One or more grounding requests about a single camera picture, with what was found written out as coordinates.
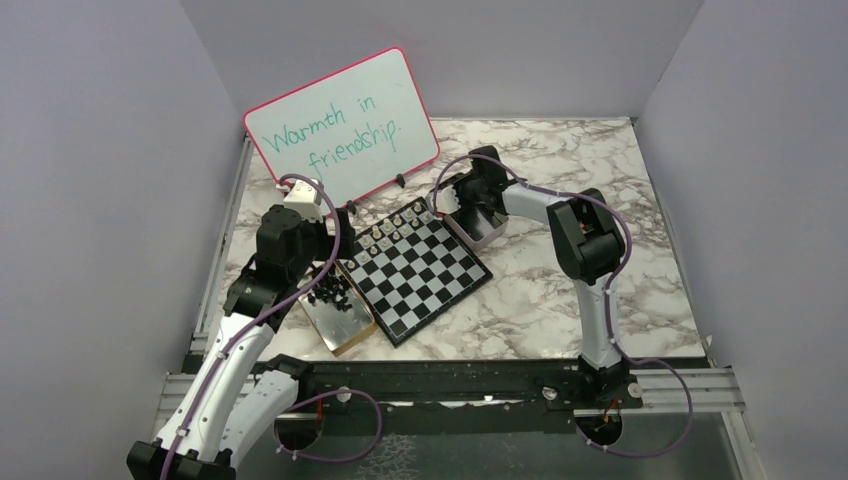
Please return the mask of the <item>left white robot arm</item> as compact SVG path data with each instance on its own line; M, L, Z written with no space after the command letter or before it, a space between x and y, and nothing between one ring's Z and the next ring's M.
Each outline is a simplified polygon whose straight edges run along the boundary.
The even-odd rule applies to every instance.
M351 258L354 236L343 208L310 220L274 205L262 216L256 251L227 291L213 348L165 426L127 455L133 478L236 477L237 449L254 440L260 419L246 414L235 432L225 431L248 374L292 304L324 276L313 263Z

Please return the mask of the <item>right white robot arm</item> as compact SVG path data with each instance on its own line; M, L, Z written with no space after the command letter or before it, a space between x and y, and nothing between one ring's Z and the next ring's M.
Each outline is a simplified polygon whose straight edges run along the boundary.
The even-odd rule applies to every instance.
M587 405L621 402L631 380L618 347L615 277L628 243L597 189L561 192L533 185L500 161L492 146L470 151L472 172L454 184L459 205L549 228L557 263L573 281L581 321L577 393Z

